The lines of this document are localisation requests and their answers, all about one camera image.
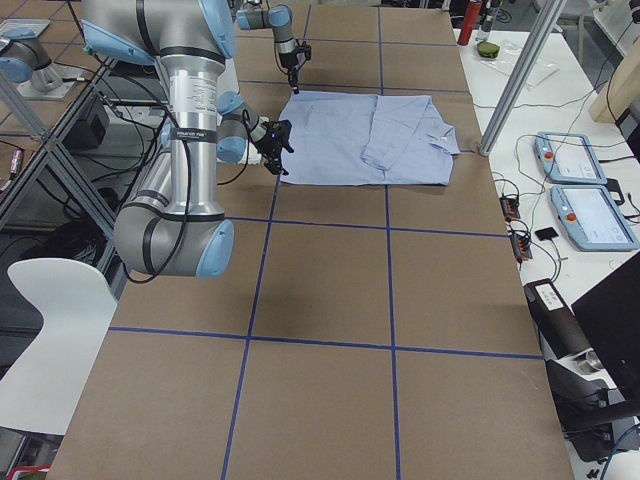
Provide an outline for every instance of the black cable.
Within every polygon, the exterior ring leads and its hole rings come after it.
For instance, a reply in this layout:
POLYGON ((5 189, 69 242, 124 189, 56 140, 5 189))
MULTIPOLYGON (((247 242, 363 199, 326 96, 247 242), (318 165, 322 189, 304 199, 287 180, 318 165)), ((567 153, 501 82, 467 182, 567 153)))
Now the black cable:
POLYGON ((556 273, 556 276, 551 279, 552 282, 555 282, 558 278, 560 278, 560 272, 562 271, 562 256, 560 255, 560 250, 558 250, 558 246, 556 245, 556 242, 553 241, 553 238, 550 238, 549 241, 551 242, 551 245, 556 251, 556 255, 558 257, 558 273, 556 273))
POLYGON ((510 12, 505 10, 504 8, 500 8, 496 15, 496 22, 498 23, 511 23, 513 20, 513 15, 510 12))
POLYGON ((636 211, 636 215, 625 215, 624 218, 627 219, 629 222, 633 223, 633 224, 639 224, 640 222, 638 222, 637 220, 635 220, 636 218, 640 217, 640 209, 638 209, 638 207, 636 206, 635 203, 633 203, 633 199, 631 198, 631 193, 627 193, 627 199, 629 200, 629 204, 633 207, 633 209, 636 211))
POLYGON ((138 177, 142 173, 142 169, 148 164, 148 162, 151 159, 155 158, 155 156, 157 155, 158 137, 160 136, 160 133, 162 132, 162 127, 164 126, 164 122, 167 121, 167 117, 168 117, 167 116, 167 112, 164 112, 164 116, 162 117, 162 121, 160 122, 160 125, 158 126, 158 129, 154 132, 153 139, 151 140, 151 146, 153 146, 153 153, 151 153, 151 151, 152 151, 151 148, 149 148, 147 150, 147 152, 146 152, 147 160, 145 162, 143 162, 142 164, 140 164, 140 167, 136 171, 136 174, 134 175, 133 179, 131 180, 131 183, 129 183, 129 186, 127 187, 126 192, 122 196, 122 200, 120 201, 120 206, 124 205, 124 202, 126 202, 127 199, 129 198, 129 195, 131 195, 131 191, 133 190, 133 187, 136 184, 136 182, 138 180, 138 177))
POLYGON ((13 242, 9 243, 9 245, 7 245, 6 247, 4 247, 2 249, 2 251, 0 252, 0 258, 2 258, 11 247, 13 247, 16 243, 21 242, 22 240, 33 240, 34 242, 37 242, 38 244, 42 245, 42 240, 40 240, 39 238, 36 237, 20 237, 20 238, 16 238, 13 242))
POLYGON ((130 171, 130 169, 131 169, 131 167, 127 167, 127 168, 115 168, 115 167, 112 167, 112 166, 107 165, 106 163, 102 163, 101 161, 96 160, 96 159, 95 159, 95 158, 93 158, 92 156, 87 155, 87 154, 84 154, 84 153, 72 153, 72 155, 73 155, 74 157, 82 157, 82 158, 86 158, 86 159, 87 159, 87 160, 89 160, 90 162, 95 163, 96 165, 100 165, 101 167, 106 168, 107 170, 111 170, 111 171, 113 171, 113 172, 122 172, 122 173, 125 173, 125 172, 130 171))
MULTIPOLYGON (((94 58, 104 68, 108 69, 109 71, 111 71, 112 73, 115 74, 115 72, 113 72, 113 69, 110 68, 102 60, 100 60, 97 57, 97 55, 94 55, 94 58)), ((145 87, 142 83, 140 83, 137 80, 129 77, 128 75, 119 74, 117 76, 122 78, 123 80, 126 80, 126 81, 128 81, 128 82, 130 82, 130 83, 132 83, 134 85, 137 85, 139 88, 141 88, 147 95, 149 95, 153 100, 155 100, 157 102, 157 104, 158 104, 158 106, 160 108, 162 108, 165 111, 165 113, 167 114, 167 116, 171 120, 171 123, 175 126, 175 128, 180 128, 180 124, 178 123, 178 120, 176 119, 176 117, 173 115, 171 110, 169 110, 169 108, 162 103, 162 101, 156 96, 155 93, 153 93, 151 90, 149 90, 147 87, 145 87)), ((132 283, 136 283, 136 284, 149 283, 152 280, 154 280, 156 277, 158 277, 158 275, 160 275, 164 271, 164 269, 167 268, 167 265, 173 259, 176 251, 178 250, 178 248, 180 247, 180 244, 182 243, 182 239, 184 238, 184 233, 185 233, 185 230, 186 230, 186 227, 187 227, 187 223, 188 223, 188 219, 189 219, 189 208, 190 208, 190 202, 191 202, 192 179, 191 179, 191 152, 189 150, 189 144, 187 143, 186 140, 182 140, 182 145, 184 147, 186 163, 187 163, 187 195, 186 195, 187 198, 185 200, 184 214, 183 214, 183 217, 182 217, 182 222, 180 224, 180 230, 178 231, 178 236, 177 236, 176 241, 175 241, 175 243, 173 245, 173 248, 169 252, 169 255, 167 255, 166 260, 162 263, 162 265, 160 265, 159 268, 157 268, 157 269, 154 268, 154 271, 150 272, 150 276, 145 278, 144 280, 137 280, 135 278, 132 278, 131 275, 129 274, 129 272, 127 271, 126 265, 123 262, 122 265, 123 265, 124 273, 125 273, 127 279, 132 283)))
MULTIPOLYGON (((567 105, 571 105, 572 103, 577 103, 577 102, 580 102, 580 101, 584 100, 585 98, 589 97, 593 92, 595 92, 598 87, 601 87, 605 83, 607 83, 607 82, 602 82, 601 84, 596 85, 591 90, 589 90, 587 93, 582 95, 580 98, 576 98, 574 100, 569 100, 569 101, 561 103, 559 105, 555 105, 553 103, 521 103, 521 104, 516 105, 515 107, 513 107, 513 109, 515 110, 517 108, 523 108, 523 107, 529 107, 529 108, 532 108, 532 107, 563 108, 563 107, 566 107, 567 105)), ((473 106, 476 107, 476 108, 496 108, 496 107, 491 106, 491 105, 478 105, 476 103, 474 103, 473 106)))
POLYGON ((539 244, 537 244, 534 241, 531 241, 531 245, 533 245, 534 247, 539 248, 540 250, 542 250, 553 262, 553 275, 551 276, 551 281, 554 282, 555 280, 558 279, 558 277, 560 276, 560 267, 558 266, 558 263, 556 262, 556 259, 553 258, 553 255, 551 255, 546 248, 543 248, 542 246, 540 246, 539 244))
POLYGON ((25 151, 25 150, 24 150, 24 148, 19 147, 19 146, 18 146, 18 145, 16 145, 15 143, 7 142, 7 141, 5 141, 5 140, 0 140, 0 143, 4 143, 5 145, 9 145, 10 147, 16 148, 16 149, 21 150, 21 151, 23 151, 23 152, 25 151))
POLYGON ((250 128, 249 120, 250 120, 249 112, 246 109, 242 110, 242 124, 244 125, 244 129, 247 132, 247 155, 244 160, 244 165, 242 165, 242 169, 231 180, 218 183, 218 185, 220 186, 229 185, 230 183, 235 182, 238 178, 240 178, 240 175, 242 175, 244 171, 247 169, 247 165, 249 165, 249 138, 251 138, 251 132, 249 131, 249 128, 250 128))
POLYGON ((85 40, 84 38, 84 30, 82 29, 82 25, 80 25, 80 20, 78 20, 78 16, 76 15, 76 11, 74 10, 73 6, 71 5, 70 0, 66 0, 65 2, 67 4, 67 7, 69 8, 69 12, 71 13, 71 16, 73 17, 73 21, 76 24, 76 27, 78 28, 78 32, 80 32, 80 36, 82 37, 82 40, 85 40))
POLYGON ((40 188, 42 188, 42 190, 44 190, 44 193, 46 193, 49 197, 51 197, 57 203, 62 205, 63 211, 65 211, 65 209, 68 209, 70 212, 72 212, 76 216, 76 218, 72 217, 72 220, 77 220, 79 218, 82 218, 82 213, 80 213, 78 210, 76 210, 75 208, 73 208, 73 207, 71 207, 69 205, 69 201, 71 200, 70 197, 66 201, 62 200, 62 199, 58 198, 51 190, 49 190, 49 188, 39 178, 36 179, 36 183, 38 185, 40 185, 40 188))
POLYGON ((627 155, 626 157, 618 157, 618 158, 605 158, 604 160, 598 159, 598 163, 611 163, 611 162, 619 162, 620 160, 628 160, 633 158, 636 159, 635 155, 627 155))
POLYGON ((607 474, 607 471, 609 470, 609 465, 611 465, 611 460, 613 459, 613 456, 616 453, 618 453, 618 449, 620 448, 620 445, 622 444, 622 441, 625 438, 627 438, 629 435, 631 435, 631 433, 633 433, 634 430, 640 430, 640 424, 636 424, 636 425, 633 425, 633 426, 629 427, 620 436, 620 438, 618 438, 616 443, 613 445, 613 448, 611 449, 611 452, 609 452, 609 458, 607 458, 607 462, 604 464, 604 468, 602 469, 602 475, 600 476, 600 480, 604 480, 605 475, 607 474))
POLYGON ((500 195, 501 195, 501 196, 503 196, 503 197, 509 197, 509 195, 511 195, 511 196, 515 195, 516 202, 517 202, 518 204, 520 204, 520 189, 518 188, 518 186, 517 186, 514 182, 512 182, 512 181, 511 181, 511 180, 509 180, 508 178, 504 178, 504 176, 503 176, 503 178, 495 178, 495 179, 493 180, 493 182, 494 182, 494 183, 495 183, 495 182, 502 182, 502 191, 500 192, 500 195), (513 194, 513 193, 512 193, 512 194, 505 195, 505 194, 504 194, 504 185, 505 185, 505 183, 508 183, 509 185, 512 185, 512 186, 513 186, 513 188, 515 188, 515 189, 516 189, 516 193, 515 193, 515 194, 513 194))

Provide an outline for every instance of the white table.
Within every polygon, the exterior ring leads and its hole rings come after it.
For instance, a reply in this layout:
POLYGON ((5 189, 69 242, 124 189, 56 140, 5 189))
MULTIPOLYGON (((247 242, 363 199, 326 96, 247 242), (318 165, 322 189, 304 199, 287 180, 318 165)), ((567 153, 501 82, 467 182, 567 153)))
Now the white table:
MULTIPOLYGON (((494 31, 491 33, 490 41, 497 44, 507 41, 524 45, 527 35, 526 32, 494 31)), ((478 123, 481 130, 484 131, 493 113, 493 108, 482 107, 495 107, 507 82, 507 76, 483 64, 485 61, 477 55, 473 37, 469 45, 461 46, 459 50, 476 105, 478 123)), ((525 103, 561 105, 583 97, 592 90, 586 75, 560 34, 550 36, 540 58, 546 62, 555 63, 558 66, 558 71, 536 87, 525 88, 516 105, 525 103)), ((540 131, 567 132, 574 120, 571 133, 588 135, 594 145, 612 145, 623 141, 624 138, 614 125, 595 123, 589 116, 588 109, 596 98, 596 93, 593 92, 584 98, 586 101, 581 100, 562 108, 527 106, 514 109, 489 156, 491 168, 497 172, 494 177, 501 178, 500 175, 503 175, 504 178, 517 184, 521 193, 539 192, 539 185, 518 172, 515 158, 516 140, 522 135, 536 134, 540 131)), ((532 149, 534 140, 533 137, 527 137, 519 142, 518 153, 521 169, 531 177, 542 181, 544 174, 532 149)), ((610 148, 596 148, 595 151, 600 159, 631 155, 626 143, 610 148)), ((640 204, 640 165, 635 159, 603 164, 603 170, 607 177, 619 180, 625 196, 627 192, 631 193, 634 203, 640 204)), ((502 183, 497 182, 496 184, 498 192, 502 191, 502 183)), ((505 185, 504 191, 505 193, 513 193, 515 190, 511 186, 505 185)), ((554 227, 560 233, 560 237, 554 241, 561 256, 566 257, 566 260, 562 262, 562 271, 555 285, 569 305, 634 255, 635 252, 592 253, 578 251, 560 224, 555 209, 551 205, 548 191, 539 198, 538 205, 535 207, 537 201, 538 196, 521 197, 520 213, 532 232, 544 227, 554 227)), ((628 200, 621 206, 621 210, 624 214, 636 213, 629 205, 628 200)), ((640 228, 633 227, 633 230, 636 235, 640 235, 640 228)), ((535 238, 534 241, 543 244, 549 253, 556 256, 549 242, 538 242, 535 238)), ((534 280, 550 278, 553 275, 554 267, 551 259, 538 248, 532 247, 532 249, 534 258, 524 262, 520 271, 523 285, 534 280)), ((602 471, 602 466, 595 462, 593 464, 581 462, 570 444, 568 444, 568 448, 576 479, 585 478, 584 475, 590 468, 600 468, 602 471)), ((631 479, 640 479, 640 452, 616 455, 606 476, 606 480, 631 479)))

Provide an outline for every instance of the cardboard table surface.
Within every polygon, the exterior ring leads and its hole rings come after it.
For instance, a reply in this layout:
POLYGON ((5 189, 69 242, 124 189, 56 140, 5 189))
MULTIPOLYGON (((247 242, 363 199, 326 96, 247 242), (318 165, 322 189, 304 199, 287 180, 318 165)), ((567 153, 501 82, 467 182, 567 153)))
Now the cardboard table surface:
MULTIPOLYGON (((572 478, 448 16, 293 13, 302 89, 433 96, 451 185, 222 187, 229 270, 126 287, 49 478, 572 478)), ((236 62, 276 118, 269 37, 236 62)))

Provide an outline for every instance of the grid line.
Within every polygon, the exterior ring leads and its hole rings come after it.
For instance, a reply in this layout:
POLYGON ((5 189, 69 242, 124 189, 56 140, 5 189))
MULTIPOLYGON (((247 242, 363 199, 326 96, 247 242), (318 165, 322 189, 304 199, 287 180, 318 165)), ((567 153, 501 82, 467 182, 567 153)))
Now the grid line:
POLYGON ((289 338, 289 337, 269 337, 264 335, 239 335, 230 333, 201 332, 194 330, 170 330, 155 329, 144 327, 109 327, 109 331, 143 333, 155 335, 175 335, 186 337, 208 337, 221 338, 231 340, 251 340, 252 342, 265 343, 289 343, 294 345, 318 345, 326 347, 356 348, 363 350, 388 350, 395 349, 396 352, 415 352, 415 353, 434 353, 441 355, 459 355, 467 357, 488 357, 488 358, 511 358, 520 360, 544 360, 542 355, 533 355, 528 353, 509 353, 509 352, 487 352, 481 350, 457 350, 455 348, 434 348, 434 347, 416 347, 410 345, 391 345, 376 343, 358 343, 358 342, 338 342, 334 340, 314 340, 308 338, 289 338))
POLYGON ((384 68, 382 62, 382 20, 380 19, 380 9, 378 13, 378 58, 380 59, 380 95, 384 95, 384 68))
POLYGON ((267 252, 269 249, 269 237, 271 235, 271 226, 273 220, 273 213, 276 208, 276 199, 278 197, 278 187, 280 186, 280 177, 277 178, 275 187, 273 189, 273 198, 271 200, 271 211, 269 212, 269 223, 267 224, 267 232, 264 236, 264 246, 262 248, 262 258, 260 259, 260 269, 258 270, 258 279, 256 281, 256 290, 253 297, 253 305, 251 307, 251 319, 249 320, 249 327, 247 329, 247 336, 245 339, 244 352, 242 354, 242 364, 240 367, 240 375, 238 378, 238 386, 236 388, 236 396, 233 403, 233 412, 231 414, 231 422, 229 424, 229 435, 227 437, 227 446, 224 454, 224 462, 222 464, 222 472, 220 473, 220 479, 226 480, 227 471, 229 468, 229 459, 231 457, 231 448, 233 445, 233 435, 235 432, 236 420, 238 418, 238 410, 240 408, 240 397, 242 396, 242 386, 244 384, 244 378, 247 370, 247 362, 249 359, 249 348, 251 346, 251 335, 253 333, 253 325, 256 318, 256 311, 258 309, 258 300, 260 298, 260 287, 262 286, 262 275, 264 273, 264 266, 267 260, 267 252))
MULTIPOLYGON (((268 80, 238 80, 239 83, 257 83, 260 85, 289 85, 287 82, 274 82, 268 80)), ((343 85, 334 83, 305 83, 301 82, 301 86, 304 87, 342 87, 342 88, 379 88, 379 85, 343 85)), ((385 90, 410 90, 415 92, 441 92, 441 93, 466 93, 469 95, 469 90, 454 90, 448 88, 404 88, 404 87, 384 87, 385 90)))
POLYGON ((384 187, 384 209, 385 219, 387 222, 387 278, 389 284, 389 327, 391 333, 391 383, 393 392, 393 431, 395 440, 396 454, 396 480, 402 480, 402 464, 400 457, 400 414, 398 405, 398 365, 396 356, 396 323, 394 312, 394 296, 393 296, 393 258, 391 253, 391 226, 390 226, 390 205, 389 205, 389 187, 384 187))
POLYGON ((390 230, 392 232, 412 232, 412 233, 431 233, 436 235, 463 235, 471 237, 490 237, 490 238, 509 238, 506 233, 487 233, 487 232, 464 232, 457 230, 438 230, 430 228, 414 228, 414 227, 386 227, 376 225, 356 225, 348 223, 322 223, 322 222, 305 222, 302 220, 277 220, 277 219, 265 219, 265 218, 251 218, 251 217, 234 217, 227 216, 229 220, 246 221, 246 222, 261 222, 261 223, 273 223, 279 225, 300 225, 308 227, 329 227, 329 228, 354 228, 360 230, 390 230))

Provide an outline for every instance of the wire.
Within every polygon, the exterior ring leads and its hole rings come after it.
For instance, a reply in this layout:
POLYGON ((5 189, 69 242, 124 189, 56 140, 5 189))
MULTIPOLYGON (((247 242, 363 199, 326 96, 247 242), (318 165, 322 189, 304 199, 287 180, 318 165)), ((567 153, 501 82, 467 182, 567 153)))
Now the wire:
POLYGON ((502 178, 494 178, 494 179, 493 179, 493 182, 494 182, 494 183, 495 183, 495 182, 502 182, 502 191, 500 192, 500 196, 503 196, 503 197, 509 197, 509 196, 511 196, 511 197, 513 197, 513 196, 515 195, 516 202, 517 202, 518 204, 520 204, 520 189, 518 188, 518 186, 517 186, 514 182, 512 182, 512 181, 511 181, 511 180, 509 180, 508 178, 505 178, 505 177, 504 177, 504 175, 502 176, 502 178), (516 193, 511 193, 511 194, 508 194, 508 195, 505 195, 505 194, 504 194, 504 186, 505 186, 505 184, 507 184, 507 183, 508 183, 509 185, 512 185, 512 186, 513 186, 513 188, 515 188, 515 189, 516 189, 516 193))
POLYGON ((106 168, 107 170, 111 170, 112 172, 129 172, 131 171, 131 167, 127 167, 127 168, 115 168, 112 167, 111 165, 107 165, 106 163, 102 163, 99 160, 96 160, 95 158, 93 158, 90 155, 84 154, 84 153, 73 153, 72 154, 74 157, 82 157, 82 158, 86 158, 87 160, 89 160, 92 163, 95 163, 96 165, 100 165, 103 168, 106 168))
POLYGON ((513 20, 513 15, 510 12, 505 10, 504 8, 500 8, 496 15, 496 22, 499 23, 510 23, 513 20))
POLYGON ((73 6, 71 5, 71 1, 70 0, 66 0, 65 2, 67 4, 67 7, 69 8, 69 12, 71 13, 71 16, 73 17, 73 21, 76 24, 76 27, 78 28, 78 32, 80 32, 80 36, 82 37, 82 40, 84 40, 84 30, 82 29, 82 25, 80 25, 80 20, 78 20, 78 16, 76 15, 76 11, 74 10, 73 6))
POLYGON ((541 245, 537 244, 534 241, 531 242, 531 245, 533 245, 534 247, 537 247, 538 249, 542 250, 551 259, 551 261, 553 262, 553 275, 551 276, 551 281, 555 282, 558 279, 558 277, 560 276, 560 268, 558 266, 558 262, 556 262, 556 259, 553 258, 553 255, 551 255, 546 248, 542 247, 541 245))
POLYGON ((631 198, 631 193, 627 193, 627 199, 629 200, 629 203, 631 204, 633 209, 636 211, 636 215, 625 215, 624 218, 627 219, 627 221, 629 221, 630 223, 632 223, 634 225, 639 225, 640 222, 635 220, 635 219, 640 217, 640 209, 638 209, 636 204, 633 203, 633 199, 631 198))
POLYGON ((218 183, 218 185, 229 185, 230 183, 235 182, 247 169, 247 165, 249 165, 249 138, 251 138, 251 132, 249 131, 249 120, 249 112, 246 109, 242 110, 242 125, 244 125, 244 129, 247 132, 247 155, 244 160, 244 165, 242 165, 242 169, 231 180, 220 182, 218 183))
MULTIPOLYGON (((584 95, 582 95, 580 98, 576 98, 574 100, 569 100, 568 102, 564 102, 561 103, 559 105, 555 105, 552 103, 521 103, 519 105, 516 105, 515 107, 513 107, 513 109, 517 109, 517 108, 523 108, 523 107, 552 107, 552 108, 563 108, 566 107, 567 105, 571 105, 572 103, 577 103, 580 102, 582 100, 584 100, 585 98, 589 97, 593 92, 596 91, 596 89, 598 87, 601 87, 602 85, 604 85, 606 82, 602 82, 599 85, 596 85, 595 87, 593 87, 591 90, 589 90, 587 93, 585 93, 584 95)), ((495 106, 491 106, 491 105, 478 105, 476 103, 473 104, 474 107, 476 108, 496 108, 495 106)))
POLYGON ((40 188, 42 188, 42 190, 44 190, 44 193, 46 193, 49 197, 51 197, 57 203, 62 205, 62 208, 63 208, 63 211, 64 211, 65 215, 70 217, 72 220, 78 220, 78 219, 82 218, 82 213, 80 213, 78 210, 76 210, 75 208, 73 208, 73 207, 71 207, 69 205, 69 202, 71 201, 71 197, 67 198, 66 201, 62 200, 62 199, 58 198, 51 190, 49 190, 49 188, 39 178, 36 179, 36 183, 38 185, 40 185, 40 188))
POLYGON ((636 425, 633 425, 632 427, 629 427, 620 436, 618 441, 613 445, 613 448, 611 449, 611 452, 609 452, 609 458, 607 458, 607 461, 604 464, 604 468, 602 469, 602 475, 600 475, 600 480, 604 480, 604 477, 607 474, 607 471, 609 470, 609 465, 611 465, 611 460, 613 459, 613 456, 618 452, 618 449, 620 448, 620 445, 622 444, 622 441, 625 438, 627 438, 629 435, 631 435, 631 433, 633 433, 634 430, 640 431, 640 424, 636 424, 636 425))
POLYGON ((604 160, 598 159, 599 163, 611 163, 611 162, 619 162, 620 160, 628 160, 633 158, 634 160, 636 160, 636 156, 635 155, 627 155, 626 157, 618 157, 618 158, 606 158, 604 160))
POLYGON ((19 147, 19 146, 18 146, 18 145, 16 145, 15 143, 7 142, 7 141, 5 141, 5 140, 0 140, 0 143, 4 143, 5 145, 9 145, 10 147, 17 148, 18 150, 21 150, 21 151, 23 151, 23 152, 24 152, 24 148, 19 147))
MULTIPOLYGON (((137 85, 139 88, 141 88, 147 95, 149 95, 153 100, 155 100, 157 102, 157 104, 158 104, 158 106, 160 108, 162 108, 165 111, 166 115, 171 120, 171 123, 173 123, 173 125, 176 128, 180 128, 180 124, 178 123, 178 120, 176 119, 176 117, 173 115, 171 110, 169 110, 169 108, 166 105, 164 105, 164 103, 162 103, 162 101, 156 96, 155 93, 153 93, 151 90, 149 90, 147 87, 145 87, 142 83, 140 83, 137 80, 129 77, 128 75, 123 75, 123 74, 119 74, 118 75, 118 74, 116 74, 115 72, 113 72, 113 69, 110 68, 102 60, 100 60, 100 58, 98 58, 97 55, 94 55, 94 58, 104 68, 108 69, 109 71, 111 71, 115 75, 119 76, 123 80, 126 80, 126 81, 128 81, 128 82, 130 82, 130 83, 132 83, 134 85, 137 85)), ((186 227, 187 227, 187 222, 188 222, 188 219, 189 219, 189 208, 190 208, 190 202, 191 202, 192 179, 191 179, 191 152, 189 150, 189 145, 186 142, 186 140, 182 140, 182 145, 184 147, 186 163, 187 163, 187 192, 186 192, 187 194, 186 194, 186 199, 185 199, 184 214, 182 216, 182 222, 180 223, 180 230, 178 231, 178 236, 176 237, 176 241, 175 241, 171 251, 167 255, 167 258, 165 259, 165 261, 160 265, 159 268, 157 268, 157 269, 154 268, 153 271, 150 272, 150 276, 145 278, 145 279, 143 279, 143 280, 137 280, 137 279, 131 277, 131 275, 127 271, 126 265, 123 262, 122 265, 123 265, 124 273, 125 273, 127 279, 132 283, 145 284, 145 283, 149 283, 149 282, 153 281, 155 278, 157 278, 158 275, 160 275, 167 268, 167 265, 173 259, 176 251, 178 250, 178 248, 180 247, 180 244, 182 243, 182 239, 184 238, 185 230, 186 230, 186 227)))
POLYGON ((7 245, 6 247, 4 247, 2 249, 2 251, 0 252, 0 258, 2 258, 11 247, 13 247, 16 243, 21 242, 23 240, 33 240, 34 242, 37 242, 40 245, 43 245, 42 240, 40 240, 39 238, 36 237, 20 237, 20 238, 16 238, 13 242, 11 242, 9 245, 7 245))

